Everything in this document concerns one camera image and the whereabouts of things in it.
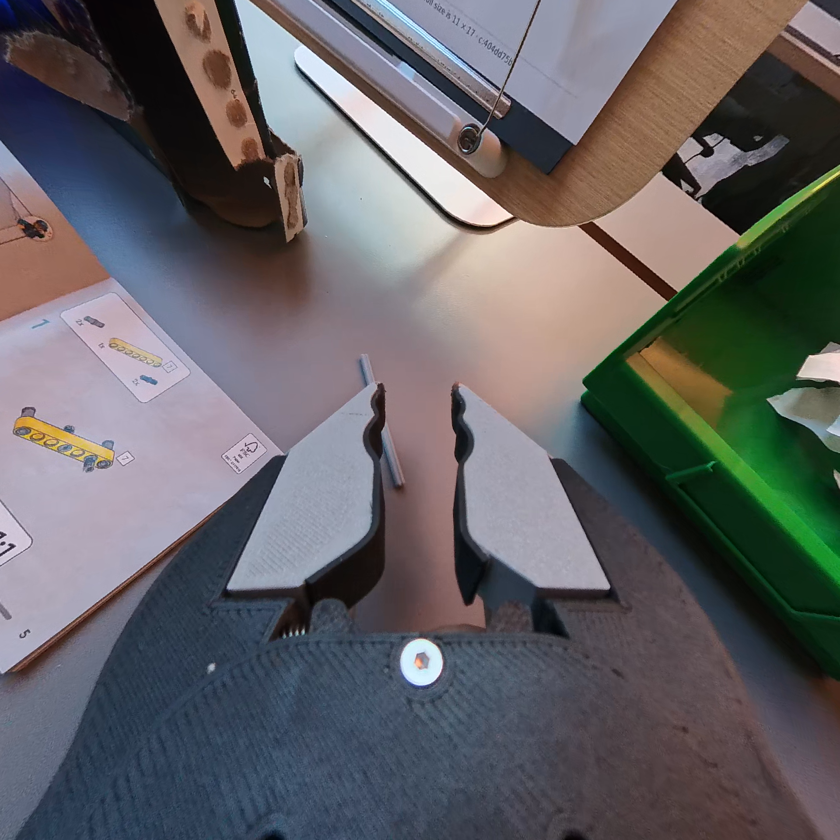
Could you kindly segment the crumpled white paper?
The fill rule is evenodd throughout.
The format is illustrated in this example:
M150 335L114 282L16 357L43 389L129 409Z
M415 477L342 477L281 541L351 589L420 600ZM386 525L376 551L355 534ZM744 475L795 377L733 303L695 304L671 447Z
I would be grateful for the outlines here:
M839 344L831 342L809 355L796 375L801 386L768 397L775 412L811 430L831 451L839 452Z

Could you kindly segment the green plastic bin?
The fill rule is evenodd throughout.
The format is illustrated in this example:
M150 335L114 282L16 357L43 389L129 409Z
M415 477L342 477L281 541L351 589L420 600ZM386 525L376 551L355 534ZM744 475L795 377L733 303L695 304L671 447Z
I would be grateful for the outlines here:
M839 675L838 453L777 414L839 341L839 173L753 225L584 378L582 402Z

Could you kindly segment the instruction sheet on wooden stand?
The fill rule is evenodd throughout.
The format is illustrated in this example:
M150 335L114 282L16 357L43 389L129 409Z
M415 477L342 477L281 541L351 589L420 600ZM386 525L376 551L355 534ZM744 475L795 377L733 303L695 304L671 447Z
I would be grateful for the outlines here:
M399 97L373 83L369 70L359 73L359 63L336 50L328 26L348 25L321 3L255 5L512 216L570 227L609 214L643 189L805 2L677 2L582 140L551 173L512 151L494 177L478 173Z

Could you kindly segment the black lego set box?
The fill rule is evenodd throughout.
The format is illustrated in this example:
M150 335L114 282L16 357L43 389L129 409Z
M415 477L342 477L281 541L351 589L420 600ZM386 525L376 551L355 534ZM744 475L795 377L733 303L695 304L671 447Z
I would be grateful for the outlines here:
M305 227L303 164L267 123L235 2L2 2L2 57L127 123L184 202L287 242Z

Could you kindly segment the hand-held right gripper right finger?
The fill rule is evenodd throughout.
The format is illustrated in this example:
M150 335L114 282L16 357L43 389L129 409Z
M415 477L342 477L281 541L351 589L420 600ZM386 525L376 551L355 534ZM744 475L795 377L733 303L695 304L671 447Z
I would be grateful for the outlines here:
M487 628L512 602L524 626L565 635L553 602L593 602L611 584L548 452L465 385L452 392L458 473L455 573L465 604L482 600Z

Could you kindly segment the lego instruction booklet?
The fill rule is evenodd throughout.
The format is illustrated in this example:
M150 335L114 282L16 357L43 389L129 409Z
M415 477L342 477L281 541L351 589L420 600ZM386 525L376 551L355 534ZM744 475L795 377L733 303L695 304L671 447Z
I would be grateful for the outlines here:
M2 146L1 670L177 545L277 446Z

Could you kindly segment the grey lego axle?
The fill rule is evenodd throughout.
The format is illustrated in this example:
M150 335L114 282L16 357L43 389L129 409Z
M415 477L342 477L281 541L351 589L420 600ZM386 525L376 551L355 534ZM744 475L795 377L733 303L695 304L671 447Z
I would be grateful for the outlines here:
M360 356L360 370L365 385L372 385L376 383L375 374L371 365L371 360L367 353L363 353ZM405 478L400 459L398 458L398 455L396 453L396 448L394 446L391 430L387 421L384 421L383 429L381 432L381 441L383 447L383 454L391 473L393 486L396 489L402 489L405 484Z

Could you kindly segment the printed instruction sheet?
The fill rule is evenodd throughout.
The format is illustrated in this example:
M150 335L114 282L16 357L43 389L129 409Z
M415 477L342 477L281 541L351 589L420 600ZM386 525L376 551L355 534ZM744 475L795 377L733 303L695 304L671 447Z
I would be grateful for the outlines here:
M534 1L394 1L495 86ZM505 93L578 143L674 1L541 1Z

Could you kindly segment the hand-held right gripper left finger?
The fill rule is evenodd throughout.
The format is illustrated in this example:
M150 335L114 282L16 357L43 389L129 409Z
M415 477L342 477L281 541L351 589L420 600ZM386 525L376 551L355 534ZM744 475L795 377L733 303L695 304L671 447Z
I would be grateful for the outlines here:
M294 445L226 592L238 599L324 599L353 607L385 564L385 390L366 386Z

